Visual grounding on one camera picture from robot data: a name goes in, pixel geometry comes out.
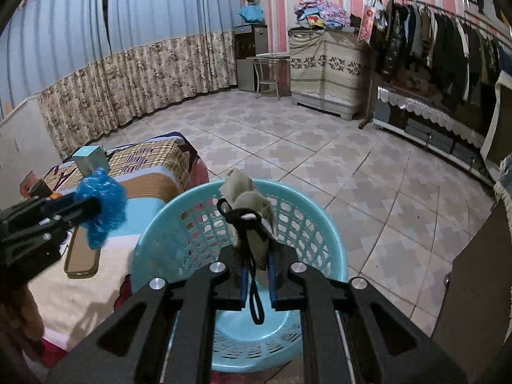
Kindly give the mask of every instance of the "silver screw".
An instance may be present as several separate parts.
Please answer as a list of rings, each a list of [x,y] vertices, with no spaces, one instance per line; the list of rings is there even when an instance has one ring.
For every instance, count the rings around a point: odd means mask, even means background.
[[[353,278],[351,283],[352,287],[357,290],[363,290],[368,286],[368,282],[362,277]]]
[[[165,286],[165,280],[162,277],[155,277],[149,282],[149,287],[153,290],[160,290]]]
[[[304,263],[293,263],[291,265],[291,271],[294,273],[304,273],[308,266],[306,266]]]
[[[210,264],[210,271],[213,271],[214,273],[222,273],[225,269],[226,264],[221,263],[220,261]]]

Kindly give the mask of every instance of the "blue curtain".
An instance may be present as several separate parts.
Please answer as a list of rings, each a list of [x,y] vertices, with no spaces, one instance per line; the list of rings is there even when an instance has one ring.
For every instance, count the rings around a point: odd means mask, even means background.
[[[101,0],[33,0],[0,36],[0,102],[6,110],[111,54]]]
[[[112,52],[182,36],[230,31],[240,0],[108,0]]]

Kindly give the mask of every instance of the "small blue box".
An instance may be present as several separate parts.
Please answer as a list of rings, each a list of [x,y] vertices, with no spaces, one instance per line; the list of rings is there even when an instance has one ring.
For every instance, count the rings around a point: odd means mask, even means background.
[[[84,178],[90,176],[96,169],[102,167],[108,173],[110,166],[101,146],[81,147],[74,155],[73,160]]]

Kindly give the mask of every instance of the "metal rod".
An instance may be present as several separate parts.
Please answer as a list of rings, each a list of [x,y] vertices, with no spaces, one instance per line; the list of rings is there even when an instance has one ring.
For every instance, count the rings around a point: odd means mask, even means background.
[[[456,14],[454,12],[451,12],[450,10],[446,10],[445,8],[442,8],[442,7],[439,7],[438,5],[433,5],[433,4],[430,4],[430,3],[427,3],[426,1],[422,1],[422,0],[406,0],[406,1],[413,1],[415,3],[419,3],[419,4],[423,4],[425,6],[428,6],[428,7],[431,7],[431,8],[435,8],[436,10],[439,10],[439,11],[442,11],[442,12],[446,12],[452,16],[455,16],[457,18],[460,18],[461,20],[465,21],[466,23],[469,23],[471,24],[472,26],[476,27],[476,28],[479,28],[480,30],[483,30],[484,32],[486,32],[488,35],[491,35],[491,36],[494,36],[494,34],[492,32],[490,32],[489,30],[483,28],[482,26],[480,26],[479,24],[476,24],[474,22],[472,22],[471,20],[469,20],[468,18],[464,17],[464,16],[461,16],[459,14]],[[500,33],[501,35],[505,36],[508,40],[508,37],[505,33],[501,32],[500,30],[498,30],[497,28],[495,28],[492,24],[489,24],[487,23],[485,20],[482,20],[485,24],[487,24],[489,27],[493,28],[493,30],[495,30],[496,32]],[[505,43],[502,39],[500,39],[500,43],[502,43],[503,45],[505,45],[506,47],[508,47],[511,51],[512,51],[512,46],[508,43]]]

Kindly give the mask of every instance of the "chair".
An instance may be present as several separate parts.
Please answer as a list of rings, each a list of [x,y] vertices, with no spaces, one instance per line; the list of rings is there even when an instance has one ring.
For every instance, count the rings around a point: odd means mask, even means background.
[[[254,59],[254,68],[256,69],[256,75],[258,78],[256,93],[259,93],[260,97],[262,96],[261,88],[262,85],[268,85],[269,87],[272,85],[276,86],[276,94],[277,100],[280,99],[279,96],[279,60],[269,59],[264,57],[257,57]]]

